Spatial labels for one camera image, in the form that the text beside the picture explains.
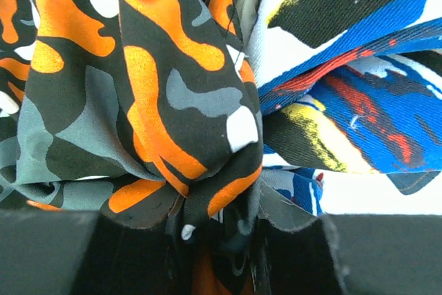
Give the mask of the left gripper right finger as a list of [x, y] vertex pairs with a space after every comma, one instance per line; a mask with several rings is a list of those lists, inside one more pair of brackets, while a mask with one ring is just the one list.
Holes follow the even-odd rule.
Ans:
[[440, 294], [441, 217], [321, 218], [344, 294]]

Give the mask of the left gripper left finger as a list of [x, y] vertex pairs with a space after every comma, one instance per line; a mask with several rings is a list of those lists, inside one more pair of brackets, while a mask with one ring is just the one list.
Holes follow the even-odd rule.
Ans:
[[70, 294], [99, 216], [2, 211], [1, 293]]

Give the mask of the orange camouflage cloth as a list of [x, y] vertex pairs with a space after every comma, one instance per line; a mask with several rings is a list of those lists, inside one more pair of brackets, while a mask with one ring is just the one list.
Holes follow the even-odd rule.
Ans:
[[1, 0], [1, 208], [173, 207], [192, 294], [251, 294], [262, 118], [234, 0]]

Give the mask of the blue white patterned cloth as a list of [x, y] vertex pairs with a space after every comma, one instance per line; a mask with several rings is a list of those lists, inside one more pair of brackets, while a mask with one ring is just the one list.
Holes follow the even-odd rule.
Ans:
[[441, 213], [441, 0], [238, 0], [261, 178], [322, 213]]

